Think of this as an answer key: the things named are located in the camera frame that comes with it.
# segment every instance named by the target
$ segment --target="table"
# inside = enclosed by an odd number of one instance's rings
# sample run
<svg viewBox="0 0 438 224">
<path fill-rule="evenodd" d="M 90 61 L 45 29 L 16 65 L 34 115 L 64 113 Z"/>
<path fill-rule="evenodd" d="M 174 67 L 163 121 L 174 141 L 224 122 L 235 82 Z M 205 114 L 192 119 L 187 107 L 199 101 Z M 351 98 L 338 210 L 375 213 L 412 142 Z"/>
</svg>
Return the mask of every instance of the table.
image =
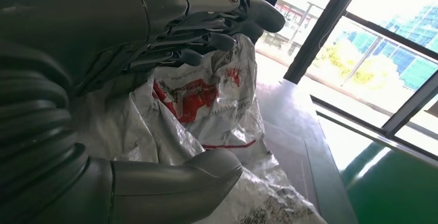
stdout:
<svg viewBox="0 0 438 224">
<path fill-rule="evenodd" d="M 265 141 L 298 192 L 329 224 L 358 223 L 310 95 L 285 79 L 259 74 Z"/>
</svg>

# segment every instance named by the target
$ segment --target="green floor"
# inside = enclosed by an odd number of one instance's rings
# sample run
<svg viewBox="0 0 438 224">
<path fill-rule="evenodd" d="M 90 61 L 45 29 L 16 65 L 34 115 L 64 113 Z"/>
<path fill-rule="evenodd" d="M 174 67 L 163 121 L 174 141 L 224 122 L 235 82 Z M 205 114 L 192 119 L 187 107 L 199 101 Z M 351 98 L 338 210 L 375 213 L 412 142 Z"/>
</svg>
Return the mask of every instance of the green floor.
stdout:
<svg viewBox="0 0 438 224">
<path fill-rule="evenodd" d="M 438 223 L 438 169 L 320 122 L 360 224 Z"/>
</svg>

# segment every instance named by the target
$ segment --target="tree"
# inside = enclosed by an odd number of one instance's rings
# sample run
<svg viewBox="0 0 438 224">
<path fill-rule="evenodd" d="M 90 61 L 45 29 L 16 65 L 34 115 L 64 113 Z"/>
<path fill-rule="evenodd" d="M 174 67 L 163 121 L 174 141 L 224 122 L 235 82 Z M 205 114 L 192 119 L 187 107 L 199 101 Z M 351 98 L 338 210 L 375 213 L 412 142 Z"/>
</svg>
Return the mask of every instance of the tree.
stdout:
<svg viewBox="0 0 438 224">
<path fill-rule="evenodd" d="M 347 39 L 324 46 L 313 61 L 313 66 L 324 70 L 335 67 L 337 76 L 345 79 L 362 59 L 363 54 Z M 397 65 L 386 56 L 376 55 L 366 58 L 354 73 L 351 81 L 370 89 L 380 89 L 386 85 L 400 86 L 402 81 L 397 73 Z"/>
</svg>

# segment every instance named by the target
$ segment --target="black pole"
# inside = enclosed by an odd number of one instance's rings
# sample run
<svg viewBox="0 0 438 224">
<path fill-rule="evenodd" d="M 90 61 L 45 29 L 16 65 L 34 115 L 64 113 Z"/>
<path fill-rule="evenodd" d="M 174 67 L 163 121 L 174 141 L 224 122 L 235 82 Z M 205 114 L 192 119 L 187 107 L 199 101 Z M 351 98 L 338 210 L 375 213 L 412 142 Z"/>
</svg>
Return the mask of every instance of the black pole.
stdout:
<svg viewBox="0 0 438 224">
<path fill-rule="evenodd" d="M 319 46 L 324 45 L 349 3 L 350 0 L 329 1 L 303 46 L 301 46 L 300 51 L 295 56 L 293 63 L 284 76 L 285 79 L 298 84 L 319 52 Z"/>
</svg>

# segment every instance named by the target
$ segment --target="red printed graphic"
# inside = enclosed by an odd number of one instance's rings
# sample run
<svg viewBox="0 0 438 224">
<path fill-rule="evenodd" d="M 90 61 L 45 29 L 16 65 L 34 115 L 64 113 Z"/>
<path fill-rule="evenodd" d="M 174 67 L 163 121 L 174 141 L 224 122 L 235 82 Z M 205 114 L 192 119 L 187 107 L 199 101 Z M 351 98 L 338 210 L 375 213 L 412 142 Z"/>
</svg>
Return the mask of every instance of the red printed graphic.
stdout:
<svg viewBox="0 0 438 224">
<path fill-rule="evenodd" d="M 237 87 L 239 87 L 240 86 L 239 69 L 227 68 L 225 72 L 227 73 L 227 79 L 231 78 L 231 82 L 235 83 Z"/>
<path fill-rule="evenodd" d="M 202 147 L 205 148 L 205 150 L 212 150 L 212 149 L 216 149 L 216 148 L 226 148 L 226 149 L 230 149 L 230 148 L 248 148 L 248 147 L 250 147 L 254 143 L 256 143 L 256 140 L 253 140 L 250 143 L 245 144 L 245 145 L 202 145 Z"/>
<path fill-rule="evenodd" d="M 172 98 L 167 97 L 156 81 L 153 83 L 153 89 L 158 99 L 181 123 L 195 121 L 198 109 L 204 105 L 210 107 L 217 97 L 216 86 L 206 84 L 203 79 L 197 79 L 183 87 L 171 90 L 169 94 Z"/>
</svg>

